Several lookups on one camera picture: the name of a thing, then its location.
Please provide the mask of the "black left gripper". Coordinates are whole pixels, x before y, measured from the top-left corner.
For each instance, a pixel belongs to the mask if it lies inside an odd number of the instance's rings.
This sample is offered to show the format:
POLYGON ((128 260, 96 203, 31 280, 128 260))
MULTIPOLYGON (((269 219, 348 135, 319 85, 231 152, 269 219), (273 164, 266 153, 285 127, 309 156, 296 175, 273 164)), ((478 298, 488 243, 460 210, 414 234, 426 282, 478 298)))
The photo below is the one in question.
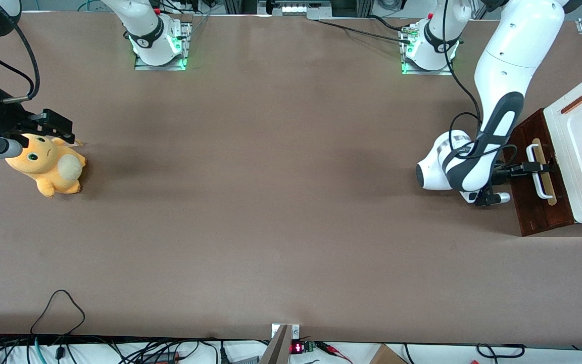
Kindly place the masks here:
POLYGON ((521 166, 495 162, 491 175, 491 185, 507 184, 509 179, 532 175, 534 173, 552 172, 555 172, 553 165, 539 163, 538 161, 524 161, 521 166))

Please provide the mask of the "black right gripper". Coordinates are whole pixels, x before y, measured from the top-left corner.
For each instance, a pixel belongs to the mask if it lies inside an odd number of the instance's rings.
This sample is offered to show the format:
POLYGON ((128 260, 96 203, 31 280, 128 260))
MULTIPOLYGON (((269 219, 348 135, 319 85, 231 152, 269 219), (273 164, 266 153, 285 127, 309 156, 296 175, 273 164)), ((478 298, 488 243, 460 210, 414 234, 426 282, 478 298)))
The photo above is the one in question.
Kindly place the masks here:
POLYGON ((58 139, 63 142, 62 145, 75 143, 71 120, 51 109, 43 109, 41 113, 33 114, 19 103, 3 103, 2 100, 9 96, 0 89, 0 137, 8 138, 11 134, 20 134, 21 145, 58 143, 58 139))

